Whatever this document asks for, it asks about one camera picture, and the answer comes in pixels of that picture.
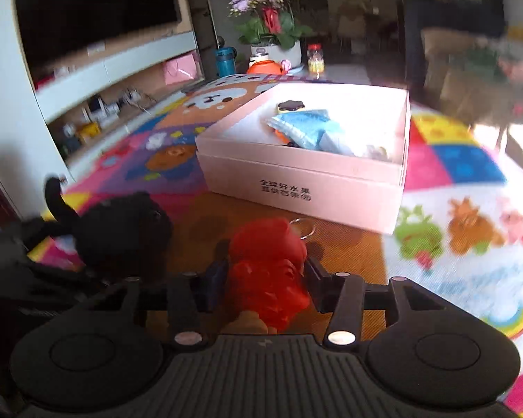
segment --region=ribbed black surface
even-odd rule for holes
[[[375,386],[358,359],[327,351],[311,335],[220,336],[177,356],[153,388],[118,408],[85,415],[35,407],[23,418],[472,418],[515,417],[500,404],[462,413],[419,409]]]

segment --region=rainbow print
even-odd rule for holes
[[[484,317],[483,321],[492,325],[510,339],[518,338],[523,334],[523,305],[507,320],[496,320],[491,317]]]

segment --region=brown mat area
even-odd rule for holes
[[[228,241],[242,224],[277,216],[293,220],[302,215],[216,193],[201,194],[186,217],[175,224],[168,269],[202,271],[213,259],[226,256]],[[385,283],[379,234],[316,218],[313,221],[316,231],[306,240],[309,256],[318,259],[329,272],[346,271],[367,282]],[[322,338],[330,317],[310,307],[297,315],[288,332],[309,332]],[[383,312],[367,311],[364,317],[363,338],[372,338],[384,327]],[[228,320],[222,309],[206,318],[205,324],[210,332],[217,332]]]

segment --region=potted plant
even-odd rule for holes
[[[231,0],[230,15],[248,17],[236,26],[243,44],[250,44],[252,54],[265,48],[271,60],[289,60],[292,67],[301,63],[299,38],[312,29],[297,23],[293,5],[299,0]]]

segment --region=television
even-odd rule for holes
[[[125,33],[179,22],[177,0],[15,0],[29,68]]]

